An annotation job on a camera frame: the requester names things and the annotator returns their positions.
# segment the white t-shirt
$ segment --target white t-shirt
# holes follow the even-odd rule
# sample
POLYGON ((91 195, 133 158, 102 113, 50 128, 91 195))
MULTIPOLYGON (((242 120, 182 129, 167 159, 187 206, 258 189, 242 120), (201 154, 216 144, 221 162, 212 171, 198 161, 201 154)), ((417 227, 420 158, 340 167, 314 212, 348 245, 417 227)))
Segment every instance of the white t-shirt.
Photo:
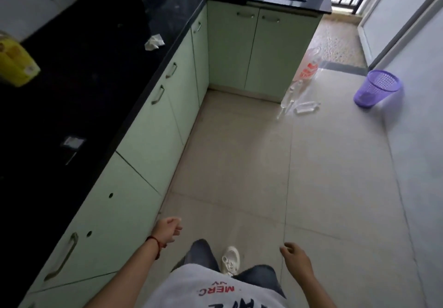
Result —
POLYGON ((187 264, 172 272, 144 304, 144 308, 159 307, 287 308, 288 304, 271 289, 187 264))

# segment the hand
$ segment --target hand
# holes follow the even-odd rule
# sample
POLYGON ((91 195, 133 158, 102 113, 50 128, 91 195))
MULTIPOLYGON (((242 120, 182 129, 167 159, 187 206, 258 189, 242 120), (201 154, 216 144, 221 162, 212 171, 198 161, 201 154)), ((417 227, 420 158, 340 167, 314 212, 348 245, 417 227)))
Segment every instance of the hand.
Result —
POLYGON ((151 236, 160 243, 167 244, 174 242, 174 236, 179 236, 183 227, 180 226, 181 218, 168 217, 157 221, 152 229, 151 236))
POLYGON ((315 278, 311 261, 300 246, 295 243, 285 243, 280 247, 281 255, 284 258, 287 270, 291 273, 300 287, 303 283, 315 278))

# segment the metal handle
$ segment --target metal handle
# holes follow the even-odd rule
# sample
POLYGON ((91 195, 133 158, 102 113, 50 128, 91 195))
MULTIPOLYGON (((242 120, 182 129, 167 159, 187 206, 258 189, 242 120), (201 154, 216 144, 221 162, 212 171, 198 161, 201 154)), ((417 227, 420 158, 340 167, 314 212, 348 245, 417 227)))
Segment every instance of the metal handle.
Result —
POLYGON ((75 249, 75 246, 77 246, 78 243, 78 234, 77 232, 74 232, 71 235, 71 238, 69 238, 69 240, 73 240, 74 244, 72 245, 72 247, 69 249, 68 254, 66 255, 65 259, 63 260, 62 264, 60 265, 60 267, 51 273, 48 273, 47 276, 45 276, 45 279, 43 281, 48 281, 49 279, 55 278, 56 276, 58 276, 58 274, 62 271, 63 266, 65 265, 65 263, 68 261, 69 257, 71 256, 72 252, 75 249))
POLYGON ((276 18, 276 19, 272 20, 272 19, 266 18, 266 16, 264 16, 264 15, 261 18, 266 20, 266 21, 268 21, 268 22, 280 23, 280 19, 279 18, 276 18))
POLYGON ((255 17, 254 14, 243 14, 243 13, 240 13, 239 11, 237 12, 237 16, 240 16, 241 18, 254 18, 255 17))
POLYGON ((166 75, 166 78, 171 78, 174 74, 175 70, 177 70, 177 63, 173 63, 172 66, 174 66, 174 70, 172 70, 172 73, 170 75, 166 75))
POLYGON ((198 28, 196 30, 194 30, 194 33, 198 33, 200 31, 200 29, 202 28, 202 23, 199 22, 198 23, 198 28))
POLYGON ((160 93, 160 97, 157 100, 151 101, 151 105, 155 105, 160 101, 160 99, 162 99, 162 95, 165 92, 165 88, 163 87, 163 85, 160 85, 160 90, 163 90, 162 93, 160 93))

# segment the purple wastebasket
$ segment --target purple wastebasket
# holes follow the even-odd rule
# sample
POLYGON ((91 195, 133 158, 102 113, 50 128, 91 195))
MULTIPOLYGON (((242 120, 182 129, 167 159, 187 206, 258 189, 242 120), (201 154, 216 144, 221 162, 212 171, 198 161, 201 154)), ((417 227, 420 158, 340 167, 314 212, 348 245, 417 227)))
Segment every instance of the purple wastebasket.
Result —
POLYGON ((372 70, 369 71, 365 82, 355 94, 354 103, 364 109, 370 109, 400 88, 400 79, 392 73, 383 70, 372 70))

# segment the blue jeans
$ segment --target blue jeans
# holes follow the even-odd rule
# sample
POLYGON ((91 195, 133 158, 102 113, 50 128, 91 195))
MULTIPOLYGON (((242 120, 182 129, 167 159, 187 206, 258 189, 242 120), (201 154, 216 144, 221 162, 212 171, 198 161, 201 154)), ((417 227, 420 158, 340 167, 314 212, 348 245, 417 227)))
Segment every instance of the blue jeans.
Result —
MULTIPOLYGON (((212 254, 211 247, 205 239, 199 239, 192 243, 188 253, 186 253, 172 270, 186 264, 197 264, 215 272, 220 272, 219 264, 212 254)), ((238 275, 234 275, 232 278, 247 284, 272 289, 286 299, 277 280, 277 275, 271 266, 257 265, 238 275)))

